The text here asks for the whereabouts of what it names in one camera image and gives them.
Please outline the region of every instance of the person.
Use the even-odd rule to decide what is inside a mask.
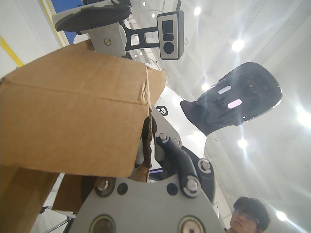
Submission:
[[[264,204],[258,199],[240,197],[233,206],[230,228],[226,233],[263,233],[270,223]]]

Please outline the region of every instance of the robot logo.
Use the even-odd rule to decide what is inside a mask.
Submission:
[[[169,114],[165,106],[157,106],[156,109],[159,110],[163,116],[167,116]]]

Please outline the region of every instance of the black robot face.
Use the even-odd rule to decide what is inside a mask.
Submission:
[[[217,127],[240,125],[274,108],[282,91],[261,65],[244,63],[225,75],[196,104],[205,107],[206,123]]]

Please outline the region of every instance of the yellow stripe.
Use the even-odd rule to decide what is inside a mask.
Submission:
[[[23,62],[19,59],[19,57],[14,53],[14,51],[9,47],[6,41],[0,36],[0,45],[5,50],[5,52],[11,57],[11,59],[18,65],[22,67],[24,65]]]
[[[43,4],[43,1],[42,1],[42,0],[40,0],[40,1],[41,1],[41,4],[42,4],[42,6],[43,6],[43,8],[44,8],[44,10],[45,10],[46,15],[48,16],[48,19],[49,19],[49,21],[50,21],[50,24],[51,24],[51,26],[52,26],[52,28],[53,28],[53,30],[54,30],[54,32],[55,32],[55,34],[56,34],[56,36],[57,36],[59,42],[60,42],[60,44],[61,44],[62,46],[64,46],[64,45],[62,44],[62,42],[61,42],[61,40],[60,40],[58,34],[57,34],[56,29],[54,28],[54,25],[53,25],[53,23],[52,23],[52,21],[51,21],[51,18],[50,18],[49,15],[48,15],[48,12],[46,11],[46,8],[45,8],[45,6],[44,6],[44,4]]]
[[[45,0],[45,1],[46,1],[46,3],[48,4],[48,7],[49,7],[49,9],[50,9],[51,14],[53,15],[54,13],[53,13],[53,11],[52,11],[52,9],[51,9],[50,3],[48,2],[48,0]],[[64,36],[63,36],[63,34],[62,34],[62,32],[60,32],[60,35],[61,35],[62,39],[64,40],[64,43],[67,44],[67,42],[66,42],[66,40],[65,40],[65,38],[64,38]]]

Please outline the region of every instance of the white wall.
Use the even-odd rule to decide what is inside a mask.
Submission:
[[[1,0],[0,35],[24,63],[61,47],[38,0]],[[0,75],[16,68],[0,50]]]

